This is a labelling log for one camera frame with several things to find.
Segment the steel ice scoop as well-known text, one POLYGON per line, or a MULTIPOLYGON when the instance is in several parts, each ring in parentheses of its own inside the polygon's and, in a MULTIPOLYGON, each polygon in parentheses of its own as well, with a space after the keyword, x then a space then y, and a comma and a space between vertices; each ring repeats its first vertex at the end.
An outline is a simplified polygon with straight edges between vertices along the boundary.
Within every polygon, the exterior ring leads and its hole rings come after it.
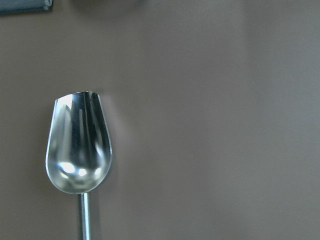
POLYGON ((45 168, 60 191, 78 196, 79 238, 91 240, 90 191, 107 177, 112 145, 100 96, 75 92, 55 100, 45 168))

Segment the dark grey folded cloth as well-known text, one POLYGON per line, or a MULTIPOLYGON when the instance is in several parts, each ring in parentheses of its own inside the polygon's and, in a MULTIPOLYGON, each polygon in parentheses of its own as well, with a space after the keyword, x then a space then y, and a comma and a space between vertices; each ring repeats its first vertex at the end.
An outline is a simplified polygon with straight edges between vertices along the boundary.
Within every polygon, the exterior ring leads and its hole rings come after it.
POLYGON ((47 11, 53 0, 0 0, 0 14, 47 11))

